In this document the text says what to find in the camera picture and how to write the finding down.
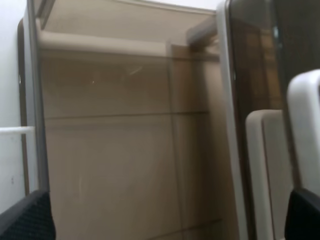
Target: glass partition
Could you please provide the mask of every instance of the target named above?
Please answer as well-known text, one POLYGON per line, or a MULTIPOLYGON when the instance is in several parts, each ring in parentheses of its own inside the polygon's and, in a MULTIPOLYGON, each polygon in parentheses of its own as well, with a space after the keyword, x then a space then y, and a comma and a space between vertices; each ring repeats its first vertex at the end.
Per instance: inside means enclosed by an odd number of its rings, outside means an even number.
POLYGON ((55 0, 35 26, 57 239, 222 239, 215 13, 55 0))

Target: handrail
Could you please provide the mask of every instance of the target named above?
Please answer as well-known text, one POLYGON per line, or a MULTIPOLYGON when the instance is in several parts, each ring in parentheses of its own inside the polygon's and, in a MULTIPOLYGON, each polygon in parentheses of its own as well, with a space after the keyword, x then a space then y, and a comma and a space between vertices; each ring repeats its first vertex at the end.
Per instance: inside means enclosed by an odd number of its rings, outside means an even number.
POLYGON ((27 134, 35 131, 34 126, 14 126, 14 127, 0 127, 0 136, 12 134, 27 134))

